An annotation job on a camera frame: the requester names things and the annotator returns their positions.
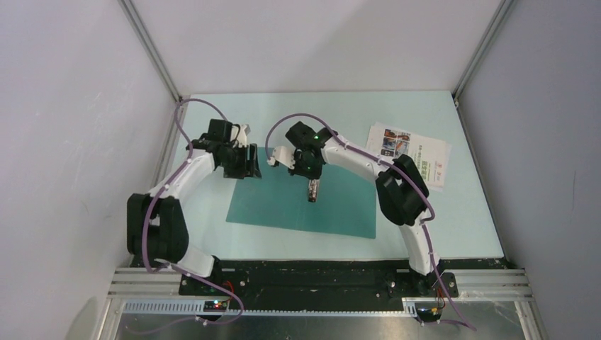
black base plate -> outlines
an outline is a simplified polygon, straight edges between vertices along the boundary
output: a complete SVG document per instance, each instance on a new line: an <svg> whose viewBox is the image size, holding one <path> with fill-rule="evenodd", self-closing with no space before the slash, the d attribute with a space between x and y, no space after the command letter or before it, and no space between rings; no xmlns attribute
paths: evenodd
<svg viewBox="0 0 601 340"><path fill-rule="evenodd" d="M438 288L436 283L424 289L424 281L404 261L222 261L221 266L221 279L232 284L248 310L395 311L403 310L402 298L433 298ZM184 280L180 295L225 295ZM442 280L457 297L453 273L443 273ZM238 307L230 302L230 308Z"/></svg>

paper document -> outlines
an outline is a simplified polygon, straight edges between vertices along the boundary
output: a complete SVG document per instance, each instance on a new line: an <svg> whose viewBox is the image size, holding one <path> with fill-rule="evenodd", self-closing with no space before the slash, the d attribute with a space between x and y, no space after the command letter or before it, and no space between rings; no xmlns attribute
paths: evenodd
<svg viewBox="0 0 601 340"><path fill-rule="evenodd" d="M444 140L416 135L397 127L376 123L369 129L367 149L381 154L388 162L406 154L413 159L428 189L444 187L451 145Z"/></svg>

robotic arm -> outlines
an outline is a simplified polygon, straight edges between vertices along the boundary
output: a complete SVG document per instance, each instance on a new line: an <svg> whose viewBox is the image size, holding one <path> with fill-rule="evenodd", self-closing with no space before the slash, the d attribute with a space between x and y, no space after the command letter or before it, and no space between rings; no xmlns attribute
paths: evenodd
<svg viewBox="0 0 601 340"><path fill-rule="evenodd" d="M346 146L352 145L363 152L371 153L348 142L343 136L337 136ZM382 213L398 226L405 240L409 250L410 267L424 276L433 271L426 237L422 228L415 224L416 219L422 218L426 206L411 186L402 181L399 183L401 177L396 171L350 151L334 140L326 128L315 132L311 127L298 122L286 133L286 139L292 143L294 149L276 147L268 163L271 166L283 164L291 175L300 175L309 179L309 201L317 200L319 179L324 164L341 166L375 183ZM417 184L424 195L429 195L417 167L409 156L401 155L393 162ZM434 259L437 265L439 256L436 253Z"/></svg>
<svg viewBox="0 0 601 340"><path fill-rule="evenodd" d="M142 233L150 203L157 195L148 225L149 259L177 264L200 277L211 275L215 257L189 244L182 205L202 180L223 167L223 177L261 178L257 145L248 144L248 125L212 119L207 133L192 141L192 154L177 169L146 194L133 194L128 200L128 251L142 253Z"/></svg>

wire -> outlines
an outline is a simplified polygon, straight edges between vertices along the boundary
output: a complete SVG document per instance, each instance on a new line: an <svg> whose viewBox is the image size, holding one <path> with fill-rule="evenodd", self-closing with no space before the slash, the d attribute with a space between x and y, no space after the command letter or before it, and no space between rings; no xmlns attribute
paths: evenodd
<svg viewBox="0 0 601 340"><path fill-rule="evenodd" d="M234 285L232 285L232 283L230 281L225 281L224 282L226 285L230 286L230 290L232 291L232 293L234 292Z"/></svg>
<svg viewBox="0 0 601 340"><path fill-rule="evenodd" d="M438 288L436 290L436 296L437 296L437 300L438 300L438 309L442 310L446 307L446 301L444 301L444 296L442 295L442 290L440 288Z"/></svg>
<svg viewBox="0 0 601 340"><path fill-rule="evenodd" d="M177 115L180 107L182 107L185 103L190 103L192 101L196 101L196 102L203 103L203 104L210 106L211 108L213 108L213 110L215 110L215 111L217 111L217 113L219 113L219 115L221 116L221 118L223 118L223 120L228 120L225 117L225 115L223 114L223 112L221 112L221 110L219 110L219 108L217 108L217 106L214 106L212 103L209 103L208 101L204 101L202 99L196 99L196 98L184 99L184 100L180 101L179 103L177 103L177 105L175 106L175 110L173 111L173 120L175 122L175 126L177 126L177 130L179 130L181 135L184 136L184 139L188 143L188 156L181 163L181 165L176 169L176 171L165 181L165 184L163 186L161 186L159 191L155 194L155 196L150 201L150 204L148 205L148 209L146 210L146 216L144 217L144 225L142 226L142 262L144 262L144 267L146 268L146 271L148 273L156 273L160 270L160 268L153 268L150 265L150 260L148 259L148 227L150 225L150 217L152 215L152 211L155 209L155 206L156 206L157 202L159 201L159 198L161 197L163 192L165 192L165 186L171 184L177 178L177 176L184 170L184 168L186 168L186 166L188 165L187 160L192 158L192 152L194 151L194 148L192 146L192 141L190 140L190 137L188 137L188 135L184 131L184 128L181 126L181 122L179 121L179 117Z"/></svg>
<svg viewBox="0 0 601 340"><path fill-rule="evenodd" d="M446 298L449 300L449 303L451 304L451 306L453 307L453 309L455 310L455 312L457 313L457 315L461 318L461 320L463 320L462 322L460 321L456 321L456 320L442 320L441 323L445 323L445 324L461 324L462 326L468 327L469 329L475 331L476 328L470 324L467 319L464 317L464 315L459 311L459 309L457 308L455 302L453 301L453 299L451 299L451 295L449 294L449 291L446 289L446 286L443 284L442 278L440 277L440 273L438 272L438 268L436 266L436 260L434 259L434 249L432 247L432 239L430 238L429 232L428 232L428 227L426 225L426 222L432 221L435 217L436 214L434 213L434 208L432 207L432 204L430 204L430 202L428 201L427 197L424 195L424 193L420 190L419 187L417 187L417 184L415 184L415 182L405 173L403 172L401 169L399 169L397 166L395 166L394 164L391 164L387 161L382 161L380 160L378 157L365 152L364 150L358 149L356 147L354 147L353 145L350 145L348 143L343 142L339 137L338 134L321 118L315 116L315 115L311 115L309 113L293 113L291 115L287 115L286 117L280 119L277 121L277 123L274 124L274 126L271 127L271 129L269 130L269 132L267 133L267 137L265 138L265 153L267 155L267 159L269 159L269 138L271 137L271 134L273 133L273 131L278 127L278 125L282 124L283 121L288 120L290 118L294 118L294 117L309 117L312 119L315 119L316 121L318 121L319 123L321 123L327 130L328 132L330 132L332 138L334 138L334 140L336 140L336 142L338 142L338 144L340 144L341 146L357 153L360 154L361 156L366 157L367 159L370 159L372 161L378 162L380 164L383 164L385 166L388 166L389 168L391 168L392 170L396 171L406 183L409 183L409 185L411 186L411 188L413 188L413 190L416 192L416 194L420 197L420 199L422 200L422 202L426 205L427 209L429 210L430 216L426 217L426 218L422 218L420 220L420 225L422 226L422 229L424 230L424 234L426 237L426 241L428 244L428 252L429 252L429 257L430 257L430 263L432 264L432 268L434 269L434 274L436 275L436 278L438 280L438 282L440 283L440 287L442 287L442 291L444 292L444 294L446 295Z"/></svg>
<svg viewBox="0 0 601 340"><path fill-rule="evenodd" d="M186 132L184 131L184 129L181 126L181 122L180 122L180 118L178 116L178 112L179 109L186 103L190 103L190 102L198 102L198 103L203 103L206 104L208 106L210 106L211 108L213 108L215 111L217 111L217 113L219 113L219 115L221 116L221 118L223 120L228 120L225 115L221 112L221 110L219 110L219 108L217 108L217 106L214 106L212 103L209 103L208 101L204 101L202 99L197 99L197 98L190 98L190 99L184 99L182 101L180 101L179 103L177 103L175 110L173 112L173 119L175 122L175 125L177 126L177 130L179 130L179 132L181 133L182 136L184 136L184 139L186 140L186 142L188 143L188 156L187 158L181 163L181 165L176 169L176 171L165 181L164 185L161 186L161 188L158 190L158 192L155 194L155 196L152 198L152 200L150 201L150 204L148 205L148 209L146 210L146 216L144 218L144 224L142 226L142 262L144 263L144 267L146 268L146 271L148 273L156 273L158 271L160 271L161 269L169 266L160 266L157 268L153 268L150 265L150 260L148 259L148 228L150 225L150 218L152 216L152 211L154 210L157 201L159 200L159 198L161 197L161 195L163 194L163 192L165 192L165 186L171 184L176 178L177 176L184 170L184 168L188 165L188 159L192 158L192 153L193 153L193 146L192 146L192 141L190 140L190 137L188 137L188 135L186 134ZM137 334L137 335L147 335L147 334L152 334L155 332L160 332L163 329L166 329L167 327L173 326L174 324L178 324L180 322L185 322L185 321L190 321L190 320L203 320L204 324L229 324L234 322L235 320L237 320L238 318L240 318L242 316L242 314L244 314L244 304L242 303L242 300L232 292L230 292L229 290L226 290L222 287L220 287L219 285L216 285L212 282L210 282L209 280L206 280L205 278L202 278L200 276L197 276L194 273L190 273L188 271L186 271L185 269L183 269L182 267L177 266L176 264L171 263L170 266L177 272L181 273L182 275L188 276L188 277L192 277L195 280L198 280L206 285L209 285L210 287L213 287L217 290L220 290L226 294L228 294L230 297L234 298L238 304L240 305L240 311L238 312L237 315L235 315L232 319L229 319L227 321L210 321L207 319L203 319L199 316L194 316L194 317L182 317L181 319L176 319L168 324L165 324L159 328L156 329L151 329L148 331L135 331L129 328L129 326L126 326L125 329L127 329L130 333L132 334Z"/></svg>
<svg viewBox="0 0 601 340"><path fill-rule="evenodd" d="M234 146L234 145L237 145L237 144L239 143L239 142L238 142L238 136L240 136L240 130L241 130L242 128L240 127L240 124L232 124L232 126L235 126L235 127L237 127L237 128L238 128L238 133L236 133L236 138L234 138L234 140L233 140L232 142L230 142L230 144L231 144L232 146Z"/></svg>

aluminum frame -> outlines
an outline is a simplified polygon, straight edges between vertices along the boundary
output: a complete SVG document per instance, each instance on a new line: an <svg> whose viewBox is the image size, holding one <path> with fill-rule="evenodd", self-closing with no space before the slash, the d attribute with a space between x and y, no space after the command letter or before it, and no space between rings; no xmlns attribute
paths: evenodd
<svg viewBox="0 0 601 340"><path fill-rule="evenodd" d="M548 338L541 323L526 271L522 269L456 269L448 271L455 274L459 290L459 297L455 298L455 301L490 304L514 302L524 337L528 340ZM227 298L225 296L180 296L178 293L180 279L181 274L168 269L159 273L148 273L145 268L117 268L106 297L101 321L93 339L115 339L123 314L194 315L198 314L200 307L197 306L202 305L204 300ZM396 312L247 310L245 316L413 317L415 316L415 303L434 301L433 297L408 297L403 299L405 310ZM237 310L230 310L227 314L235 315L237 312Z"/></svg>

